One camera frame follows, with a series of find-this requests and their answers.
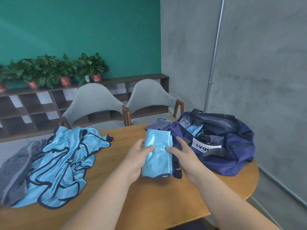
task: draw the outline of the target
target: chair seat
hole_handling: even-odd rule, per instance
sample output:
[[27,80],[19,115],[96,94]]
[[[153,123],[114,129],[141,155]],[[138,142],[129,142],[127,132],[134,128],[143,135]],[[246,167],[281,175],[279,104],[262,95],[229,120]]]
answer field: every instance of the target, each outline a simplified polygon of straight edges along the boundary
[[112,120],[103,123],[96,123],[88,127],[95,128],[97,131],[125,127],[124,121]]
[[132,119],[132,125],[151,123],[151,122],[155,121],[156,119],[173,120],[174,117],[169,113],[163,113],[163,114],[159,114],[159,115],[151,115],[151,116],[141,117],[141,118],[137,118],[137,119]]

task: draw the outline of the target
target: plant pot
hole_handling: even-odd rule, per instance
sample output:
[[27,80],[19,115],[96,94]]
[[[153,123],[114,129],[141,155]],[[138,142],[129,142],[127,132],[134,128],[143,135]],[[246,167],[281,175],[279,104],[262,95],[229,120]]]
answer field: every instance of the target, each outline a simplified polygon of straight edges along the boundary
[[87,83],[90,82],[90,76],[89,76],[89,75],[84,75],[84,78],[85,78],[85,81],[86,81]]
[[70,83],[70,77],[68,77],[68,76],[61,77],[59,80],[60,80],[62,86],[71,85],[71,83]]
[[6,91],[6,87],[4,83],[0,83],[0,93],[3,93],[4,91]]
[[96,75],[92,76],[94,82],[100,82],[101,81],[101,75],[97,73]]
[[36,82],[35,81],[33,81],[33,82],[27,82],[28,83],[28,85],[29,85],[29,87],[31,88],[31,89],[37,89],[37,86],[36,86]]

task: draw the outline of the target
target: navy blue bag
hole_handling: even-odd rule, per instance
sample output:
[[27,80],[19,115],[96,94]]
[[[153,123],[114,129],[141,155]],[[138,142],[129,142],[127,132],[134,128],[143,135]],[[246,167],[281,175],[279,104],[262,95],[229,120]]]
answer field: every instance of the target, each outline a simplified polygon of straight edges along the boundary
[[254,133],[232,115],[194,109],[184,112],[167,131],[171,131],[174,147],[181,150],[179,136],[207,168],[224,176],[235,176],[254,159]]

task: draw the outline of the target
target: wall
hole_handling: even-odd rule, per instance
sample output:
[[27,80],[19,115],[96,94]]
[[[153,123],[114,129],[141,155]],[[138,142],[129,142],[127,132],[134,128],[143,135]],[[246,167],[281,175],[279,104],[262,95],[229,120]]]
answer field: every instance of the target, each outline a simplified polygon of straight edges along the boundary
[[221,0],[160,0],[161,69],[185,111],[203,110]]
[[[225,0],[208,107],[251,127],[257,162],[305,201],[306,5],[307,0]],[[292,220],[284,229],[306,228],[307,211],[280,192],[263,178],[254,197],[277,221]]]
[[99,52],[105,77],[161,72],[160,0],[1,0],[0,63]]

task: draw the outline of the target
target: wooden table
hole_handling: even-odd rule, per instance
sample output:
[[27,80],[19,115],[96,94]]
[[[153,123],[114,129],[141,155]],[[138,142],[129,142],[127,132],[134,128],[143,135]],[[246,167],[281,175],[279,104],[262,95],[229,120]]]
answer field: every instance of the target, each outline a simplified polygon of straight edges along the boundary
[[[21,208],[0,209],[1,230],[57,230],[86,203],[108,175],[124,159],[128,149],[144,138],[144,125],[101,131],[114,137],[111,147],[95,156],[94,166],[87,171],[87,186],[80,195],[57,210],[38,204]],[[259,178],[256,162],[245,166],[235,177],[217,175],[240,197],[246,199],[254,191]],[[131,185],[116,225],[116,230],[162,230],[189,222],[210,212],[198,190],[183,174],[182,179],[143,178]]]

